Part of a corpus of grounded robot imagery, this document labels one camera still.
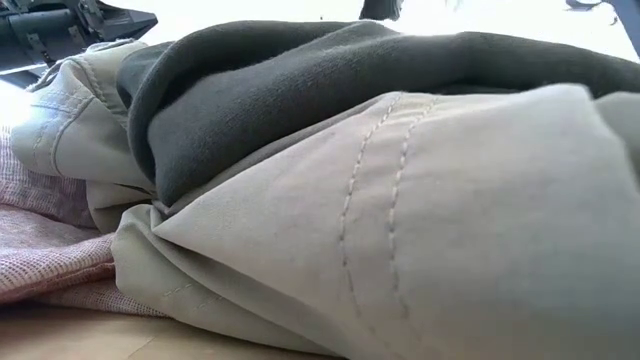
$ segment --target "stitching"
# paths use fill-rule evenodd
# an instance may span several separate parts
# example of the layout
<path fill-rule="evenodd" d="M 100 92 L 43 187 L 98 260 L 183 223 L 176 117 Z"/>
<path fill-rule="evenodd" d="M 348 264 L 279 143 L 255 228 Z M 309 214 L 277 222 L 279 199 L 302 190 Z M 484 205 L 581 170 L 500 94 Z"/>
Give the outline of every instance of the stitching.
<path fill-rule="evenodd" d="M 98 91 L 99 89 L 96 89 L 96 85 L 98 83 L 98 80 L 95 78 L 95 75 L 92 72 L 92 69 L 90 69 L 90 66 L 88 65 L 88 62 L 86 60 L 84 60 L 82 57 L 77 57 L 77 58 L 70 58 L 69 61 L 75 63 L 76 65 L 78 65 L 78 67 L 80 68 L 80 70 L 82 70 L 84 76 L 87 77 L 87 80 L 89 81 L 89 90 L 93 90 L 91 91 L 93 93 L 93 95 L 95 95 L 95 97 L 98 98 L 98 100 L 102 101 L 102 90 Z"/>
<path fill-rule="evenodd" d="M 188 288 L 190 288 L 192 286 L 193 286 L 192 283 L 188 283 L 188 284 L 185 284 L 183 286 L 178 286 L 177 288 L 175 288 L 173 290 L 170 290 L 170 291 L 167 291 L 166 293 L 162 294 L 162 297 L 167 297 L 169 295 L 173 295 L 173 294 L 175 294 L 177 292 L 180 292 L 180 291 L 182 291 L 184 289 L 188 289 Z"/>
<path fill-rule="evenodd" d="M 126 109 L 114 109 L 114 107 L 118 107 L 117 104 L 112 104 L 105 96 L 105 92 L 102 89 L 102 86 L 100 85 L 100 81 L 98 81 L 98 77 L 96 76 L 96 68 L 93 66 L 93 64 L 91 63 L 91 61 L 87 60 L 86 58 L 78 58 L 76 59 L 76 63 L 78 65 L 83 64 L 84 66 L 82 66 L 85 75 L 87 75 L 87 79 L 89 79 L 89 83 L 91 85 L 91 88 L 94 90 L 95 96 L 98 98 L 98 100 L 100 100 L 100 102 L 102 102 L 104 104 L 104 107 L 107 108 L 107 110 L 114 116 L 123 116 L 123 115 L 128 115 L 128 112 Z"/>
<path fill-rule="evenodd" d="M 38 103 L 31 104 L 30 106 L 38 109 L 55 110 L 55 111 L 63 112 L 67 114 L 73 112 L 73 109 L 70 107 L 61 105 L 60 103 L 52 103 L 52 102 L 46 102 L 46 101 L 40 101 Z"/>
<path fill-rule="evenodd" d="M 391 111 L 393 110 L 394 105 L 398 102 L 398 100 L 400 100 L 400 98 L 402 97 L 402 93 L 400 95 L 398 95 L 389 105 L 389 108 L 387 109 L 387 112 L 384 114 L 384 116 L 382 117 L 382 119 L 375 124 L 371 130 L 369 130 L 369 132 L 367 133 L 367 135 L 364 136 L 364 138 L 362 139 L 362 143 L 360 144 L 360 151 L 358 152 L 358 156 L 356 158 L 356 163 L 353 166 L 353 171 L 351 172 L 351 178 L 349 179 L 349 186 L 348 186 L 348 190 L 347 190 L 347 195 L 344 199 L 344 206 L 342 208 L 342 213 L 340 214 L 340 234 L 338 236 L 338 247 L 340 249 L 340 255 L 342 257 L 342 269 L 345 272 L 345 276 L 347 279 L 347 286 L 349 287 L 349 293 L 351 294 L 351 300 L 354 306 L 354 310 L 356 313 L 356 317 L 363 319 L 364 317 L 362 316 L 362 310 L 360 309 L 360 305 L 358 303 L 358 298 L 356 296 L 355 293 L 355 288 L 353 285 L 353 277 L 351 275 L 351 271 L 349 270 L 349 257 L 347 256 L 347 251 L 346 251 L 346 247 L 345 247 L 345 235 L 346 235 L 346 231 L 347 231 L 347 224 L 346 224 L 346 219 L 347 219 L 347 213 L 349 211 L 349 205 L 351 204 L 351 199 L 353 198 L 353 190 L 355 188 L 355 182 L 356 182 L 356 176 L 358 175 L 358 171 L 360 170 L 360 167 L 362 165 L 362 158 L 364 156 L 364 152 L 367 148 L 367 144 L 369 143 L 369 140 L 371 139 L 371 137 L 373 136 L 373 134 L 380 128 L 380 126 L 382 126 L 387 119 L 389 118 L 389 115 L 391 115 Z M 375 337 L 380 339 L 380 337 L 377 335 L 377 332 L 375 330 L 375 328 L 373 326 L 371 326 L 367 321 L 365 321 L 365 325 L 367 327 L 367 329 L 369 330 L 369 332 Z M 399 354 L 397 354 L 395 351 L 392 351 L 390 349 L 389 344 L 386 341 L 382 341 L 382 343 L 384 344 L 384 346 L 386 347 L 387 351 L 390 353 L 393 353 L 394 356 L 396 358 L 402 358 L 402 356 L 400 356 Z"/>
<path fill-rule="evenodd" d="M 67 98 L 67 99 L 76 99 L 76 100 L 80 100 L 80 101 L 85 99 L 83 97 L 76 96 L 75 94 L 77 94 L 77 93 L 78 93 L 77 90 L 75 90 L 73 93 L 68 93 L 68 92 L 62 91 L 62 90 L 50 90 L 50 89 L 47 89 L 47 91 L 42 94 L 42 97 L 48 97 L 48 95 L 58 95 L 58 96 L 62 96 L 62 97 Z"/>
<path fill-rule="evenodd" d="M 220 301 L 220 300 L 222 300 L 222 299 L 223 299 L 223 297 L 222 297 L 221 295 L 217 295 L 217 296 L 210 296 L 210 297 L 208 297 L 205 301 L 203 301 L 200 305 L 198 305 L 198 306 L 196 307 L 196 310 L 200 310 L 200 309 L 202 309 L 203 307 L 205 307 L 205 306 L 207 306 L 207 305 L 209 305 L 209 304 L 211 304 L 211 303 L 214 303 L 214 302 Z"/>
<path fill-rule="evenodd" d="M 27 86 L 25 89 L 27 92 L 33 93 L 40 89 L 49 86 L 53 80 L 56 78 L 58 73 L 60 72 L 60 68 L 62 67 L 62 63 L 64 63 L 65 59 L 57 61 L 51 68 L 49 68 L 43 76 L 41 76 L 38 81 Z"/>
<path fill-rule="evenodd" d="M 398 275 L 398 268 L 397 268 L 397 265 L 396 265 L 396 215 L 395 215 L 395 211 L 396 211 L 396 206 L 398 205 L 399 185 L 400 185 L 400 181 L 402 180 L 402 173 L 403 173 L 404 169 L 406 168 L 406 164 L 407 164 L 407 153 L 409 152 L 409 139 L 411 138 L 411 134 L 413 133 L 413 129 L 416 127 L 416 125 L 418 125 L 418 123 L 420 123 L 420 121 L 424 120 L 427 117 L 427 115 L 433 110 L 434 105 L 436 104 L 437 100 L 438 100 L 438 98 L 435 97 L 431 101 L 429 106 L 427 106 L 427 108 L 422 112 L 422 114 L 420 116 L 418 116 L 411 123 L 411 125 L 407 129 L 407 132 L 405 133 L 404 141 L 402 142 L 402 150 L 401 150 L 401 153 L 400 153 L 399 168 L 398 168 L 398 171 L 396 172 L 395 183 L 393 185 L 393 188 L 391 189 L 391 209 L 389 210 L 389 217 L 388 217 L 388 221 L 389 221 L 388 239 L 389 239 L 389 251 L 390 251 L 390 253 L 389 253 L 389 268 L 391 269 L 391 275 L 393 277 L 393 293 L 394 293 L 396 299 L 398 300 L 398 302 L 400 303 L 400 307 L 402 308 L 402 317 L 405 318 L 405 320 L 409 324 L 409 327 L 415 333 L 415 335 L 418 338 L 418 340 L 420 340 L 420 336 L 418 335 L 418 332 L 413 327 L 413 325 L 411 324 L 411 321 L 410 321 L 411 312 L 409 310 L 409 305 L 407 304 L 407 302 L 404 300 L 404 298 L 400 294 L 400 277 Z"/>
<path fill-rule="evenodd" d="M 49 119 L 48 121 L 43 121 L 42 125 L 40 125 L 40 129 L 38 129 L 38 137 L 36 138 L 36 141 L 33 143 L 33 163 L 35 164 L 35 168 L 38 168 L 38 155 L 36 154 L 36 152 L 38 151 L 38 147 L 40 146 L 40 142 L 42 141 L 42 138 L 44 137 L 44 130 L 47 126 L 49 126 L 49 123 L 53 120 L 56 120 L 60 117 L 60 114 L 57 114 L 54 118 Z"/>
<path fill-rule="evenodd" d="M 67 119 L 67 121 L 62 123 L 58 127 L 58 130 L 56 131 L 56 135 L 53 138 L 53 143 L 49 148 L 49 160 L 51 161 L 51 166 L 53 167 L 55 172 L 58 174 L 58 176 L 64 176 L 64 174 L 60 173 L 60 170 L 58 169 L 58 162 L 56 161 L 56 156 L 55 156 L 56 151 L 58 150 L 58 144 L 60 143 L 60 139 L 62 138 L 62 133 L 69 127 L 69 125 L 71 125 L 73 122 L 75 122 L 78 119 L 80 114 L 82 114 L 86 110 L 86 108 L 89 106 L 89 104 L 91 104 L 91 102 L 94 99 L 95 97 L 91 96 L 91 97 L 88 97 L 83 103 L 78 104 L 78 107 L 75 109 L 75 111 L 73 113 L 69 113 L 69 119 Z"/>

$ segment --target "pink fabric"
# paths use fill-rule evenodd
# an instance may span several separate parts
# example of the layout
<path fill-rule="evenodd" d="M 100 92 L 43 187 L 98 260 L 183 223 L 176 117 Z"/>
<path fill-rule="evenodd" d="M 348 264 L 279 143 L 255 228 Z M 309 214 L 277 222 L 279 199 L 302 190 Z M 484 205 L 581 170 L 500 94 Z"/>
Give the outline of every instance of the pink fabric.
<path fill-rule="evenodd" d="M 32 211 L 66 224 L 95 228 L 85 182 L 34 173 L 13 155 L 9 126 L 0 126 L 0 204 Z"/>
<path fill-rule="evenodd" d="M 60 306 L 163 316 L 118 291 L 113 234 L 100 236 L 94 228 L 84 181 L 25 169 L 11 152 L 10 129 L 0 126 L 0 304 L 36 297 Z"/>
<path fill-rule="evenodd" d="M 0 304 L 114 275 L 111 235 L 0 205 Z"/>
<path fill-rule="evenodd" d="M 38 296 L 36 301 L 57 306 L 109 311 L 121 314 L 166 317 L 122 294 L 115 280 L 80 284 L 53 293 Z"/>

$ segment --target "wrinkled fabric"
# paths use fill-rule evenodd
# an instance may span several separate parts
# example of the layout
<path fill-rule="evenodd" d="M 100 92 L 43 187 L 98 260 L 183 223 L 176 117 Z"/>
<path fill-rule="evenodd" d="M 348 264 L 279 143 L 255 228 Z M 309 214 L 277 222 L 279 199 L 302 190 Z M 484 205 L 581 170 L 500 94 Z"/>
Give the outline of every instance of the wrinkled fabric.
<path fill-rule="evenodd" d="M 111 237 L 0 205 L 0 304 L 113 277 Z"/>
<path fill-rule="evenodd" d="M 194 326 L 355 360 L 638 359 L 638 138 L 616 133 L 637 95 L 621 96 L 389 93 L 170 218 L 126 211 L 117 285 Z"/>
<path fill-rule="evenodd" d="M 11 151 L 10 133 L 9 126 L 0 126 L 0 204 L 65 224 L 95 228 L 84 181 L 27 170 Z"/>
<path fill-rule="evenodd" d="M 124 295 L 116 287 L 113 278 L 83 283 L 65 289 L 48 292 L 33 299 L 42 304 L 106 311 L 118 314 L 166 317 Z"/>
<path fill-rule="evenodd" d="M 224 170 L 223 172 L 221 172 L 220 174 L 218 174 L 216 177 L 214 177 L 211 181 L 209 181 L 206 185 L 201 186 L 199 188 L 194 189 L 193 191 L 190 191 L 189 193 L 187 193 L 185 196 L 183 196 L 182 198 L 180 198 L 180 200 L 178 200 L 175 204 L 173 204 L 171 207 L 168 208 L 164 208 L 161 207 L 160 205 L 162 204 L 158 204 L 156 203 L 156 207 L 159 208 L 163 213 L 165 213 L 168 216 L 172 216 L 175 215 L 176 213 L 178 213 L 180 210 L 184 209 L 185 206 L 189 205 L 191 202 L 193 202 L 194 200 L 196 200 L 198 197 L 204 195 L 207 191 L 213 189 L 214 187 L 222 184 L 223 182 L 231 179 L 232 177 L 236 176 L 237 174 L 243 172 L 244 170 L 252 167 L 253 165 L 256 165 L 258 163 L 260 163 L 261 161 L 264 161 L 270 157 L 272 157 L 273 155 L 283 151 L 284 149 L 322 131 L 325 130 L 337 123 L 339 123 L 340 121 L 343 121 L 345 119 L 348 119 L 352 116 L 356 116 L 358 114 L 363 113 L 364 111 L 366 111 L 367 109 L 369 109 L 371 106 L 377 104 L 378 102 L 380 102 L 382 100 L 382 98 L 386 97 L 387 95 L 380 95 L 378 97 L 375 97 L 369 101 L 366 101 L 358 106 L 355 106 L 343 113 L 340 113 L 330 119 L 321 121 L 315 125 L 309 126 L 307 128 L 304 128 L 298 132 L 295 132 L 289 136 L 286 136 L 280 140 L 274 141 L 271 144 L 261 148 L 260 150 L 250 154 L 249 156 L 247 156 L 246 158 L 238 161 L 237 163 L 233 164 L 231 167 L 229 167 L 228 169 Z"/>
<path fill-rule="evenodd" d="M 145 46 L 97 44 L 56 64 L 32 88 L 30 117 L 11 131 L 13 153 L 27 169 L 87 181 L 86 201 L 103 233 L 117 228 L 126 208 L 153 197 L 130 154 L 127 109 L 116 91 L 122 59 Z"/>
<path fill-rule="evenodd" d="M 640 91 L 640 66 L 568 45 L 497 34 L 399 34 L 381 24 L 244 21 L 124 61 L 129 141 L 159 200 L 256 150 L 390 91 L 505 93 L 581 83 L 595 97 Z"/>

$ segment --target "tan surface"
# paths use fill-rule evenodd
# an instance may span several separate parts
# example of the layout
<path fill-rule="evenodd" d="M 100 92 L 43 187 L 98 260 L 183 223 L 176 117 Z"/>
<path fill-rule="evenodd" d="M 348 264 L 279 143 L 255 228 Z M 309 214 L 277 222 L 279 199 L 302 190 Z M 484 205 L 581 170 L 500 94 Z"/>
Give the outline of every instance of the tan surface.
<path fill-rule="evenodd" d="M 321 360 L 167 319 L 59 308 L 0 310 L 2 360 Z"/>

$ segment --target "dark green fabric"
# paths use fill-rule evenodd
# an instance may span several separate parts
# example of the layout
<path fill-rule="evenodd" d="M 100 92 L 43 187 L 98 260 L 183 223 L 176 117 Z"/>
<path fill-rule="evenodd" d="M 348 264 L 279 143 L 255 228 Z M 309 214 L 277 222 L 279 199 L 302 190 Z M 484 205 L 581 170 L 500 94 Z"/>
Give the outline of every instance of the dark green fabric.
<path fill-rule="evenodd" d="M 564 82 L 595 97 L 640 92 L 640 66 L 497 34 L 245 21 L 140 50 L 118 74 L 119 93 L 132 99 L 133 154 L 168 206 L 257 149 L 386 92 L 517 92 Z"/>

